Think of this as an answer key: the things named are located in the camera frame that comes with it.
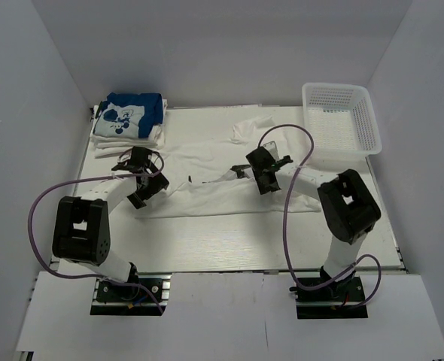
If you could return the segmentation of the blue white t shirt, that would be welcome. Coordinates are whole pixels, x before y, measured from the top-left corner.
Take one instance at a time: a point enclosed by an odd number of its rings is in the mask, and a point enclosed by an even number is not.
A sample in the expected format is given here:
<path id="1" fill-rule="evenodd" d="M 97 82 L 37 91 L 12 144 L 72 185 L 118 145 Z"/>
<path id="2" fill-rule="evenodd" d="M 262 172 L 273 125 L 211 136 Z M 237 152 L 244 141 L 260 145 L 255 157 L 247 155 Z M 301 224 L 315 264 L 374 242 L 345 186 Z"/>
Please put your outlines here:
<path id="1" fill-rule="evenodd" d="M 164 98 L 159 93 L 110 93 L 95 113 L 93 134 L 148 139 L 163 125 L 165 111 Z"/>

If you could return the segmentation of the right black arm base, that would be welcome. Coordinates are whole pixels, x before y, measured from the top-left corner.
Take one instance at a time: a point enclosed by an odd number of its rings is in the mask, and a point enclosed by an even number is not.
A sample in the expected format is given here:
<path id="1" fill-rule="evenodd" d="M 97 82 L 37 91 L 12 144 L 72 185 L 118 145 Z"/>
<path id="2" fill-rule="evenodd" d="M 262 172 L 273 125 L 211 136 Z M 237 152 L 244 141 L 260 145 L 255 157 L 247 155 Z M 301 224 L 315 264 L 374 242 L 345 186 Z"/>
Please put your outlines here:
<path id="1" fill-rule="evenodd" d="M 298 320 L 341 320 L 366 319 L 368 312 L 365 305 L 357 305 L 366 297 L 359 277 L 325 288 L 306 291 L 297 285 L 289 288 L 295 296 Z"/>

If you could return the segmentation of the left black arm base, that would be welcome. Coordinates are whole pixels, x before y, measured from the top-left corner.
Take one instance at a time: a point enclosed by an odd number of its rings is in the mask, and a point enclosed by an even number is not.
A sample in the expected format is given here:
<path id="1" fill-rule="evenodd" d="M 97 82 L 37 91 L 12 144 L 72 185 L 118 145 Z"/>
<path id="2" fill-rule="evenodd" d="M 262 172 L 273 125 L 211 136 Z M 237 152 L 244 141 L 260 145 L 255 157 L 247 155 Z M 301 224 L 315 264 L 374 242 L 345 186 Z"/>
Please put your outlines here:
<path id="1" fill-rule="evenodd" d="M 171 275 L 139 275 L 139 283 L 150 290 L 160 307 L 169 300 Z M 108 281 L 97 281 L 90 308 L 92 316 L 161 316 L 146 291 L 137 287 L 119 287 Z"/>

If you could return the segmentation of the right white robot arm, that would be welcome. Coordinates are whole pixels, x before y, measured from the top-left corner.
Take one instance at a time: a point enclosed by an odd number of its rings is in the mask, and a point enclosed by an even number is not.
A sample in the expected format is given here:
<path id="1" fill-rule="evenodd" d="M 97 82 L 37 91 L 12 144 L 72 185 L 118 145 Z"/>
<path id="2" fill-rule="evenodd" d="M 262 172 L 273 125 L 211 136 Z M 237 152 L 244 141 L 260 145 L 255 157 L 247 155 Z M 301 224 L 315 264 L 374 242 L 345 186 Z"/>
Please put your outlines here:
<path id="1" fill-rule="evenodd" d="M 314 177 L 301 173 L 301 165 L 295 167 L 290 175 L 279 173 L 283 166 L 293 160 L 289 156 L 277 159 L 265 147 L 257 147 L 246 159 L 260 194 L 287 190 L 283 206 L 282 241 L 287 268 L 293 279 L 297 277 L 290 260 L 287 230 L 290 198 L 296 192 L 319 202 L 332 234 L 330 250 L 320 270 L 320 285 L 304 286 L 303 289 L 321 289 L 328 299 L 340 299 L 347 293 L 347 281 L 354 277 L 355 267 L 360 262 L 357 256 L 363 241 L 382 216 L 380 207 L 360 174 L 348 169 L 333 180 L 319 184 Z"/>

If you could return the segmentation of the white t shirt robot print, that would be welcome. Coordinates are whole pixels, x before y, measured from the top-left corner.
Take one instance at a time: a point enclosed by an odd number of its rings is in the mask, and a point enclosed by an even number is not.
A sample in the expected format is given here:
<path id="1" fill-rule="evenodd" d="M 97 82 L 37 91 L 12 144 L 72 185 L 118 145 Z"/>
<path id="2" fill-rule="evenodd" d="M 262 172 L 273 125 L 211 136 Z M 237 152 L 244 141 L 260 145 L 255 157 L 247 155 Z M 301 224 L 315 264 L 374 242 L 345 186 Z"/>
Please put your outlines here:
<path id="1" fill-rule="evenodd" d="M 260 194 L 245 158 L 273 126 L 271 116 L 254 117 L 236 123 L 230 138 L 165 147 L 163 175 L 169 186 L 135 211 L 135 218 L 283 211 L 287 190 Z"/>

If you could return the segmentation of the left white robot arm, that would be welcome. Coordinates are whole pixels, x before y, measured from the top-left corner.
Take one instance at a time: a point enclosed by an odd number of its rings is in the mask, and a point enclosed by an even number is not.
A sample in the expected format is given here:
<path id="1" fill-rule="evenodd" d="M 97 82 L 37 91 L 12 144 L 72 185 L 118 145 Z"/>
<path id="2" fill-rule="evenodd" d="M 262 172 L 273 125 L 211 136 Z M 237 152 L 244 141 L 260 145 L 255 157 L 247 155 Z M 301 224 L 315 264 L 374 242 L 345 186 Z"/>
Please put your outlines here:
<path id="1" fill-rule="evenodd" d="M 125 300 L 134 299 L 140 281 L 133 277 L 134 265 L 111 249 L 110 213 L 124 200 L 134 209 L 147 205 L 166 190 L 161 155 L 145 147 L 123 154 L 111 174 L 97 177 L 96 185 L 80 196 L 65 196 L 58 204 L 52 251 L 57 258 L 77 263 L 114 283 L 114 291 Z"/>

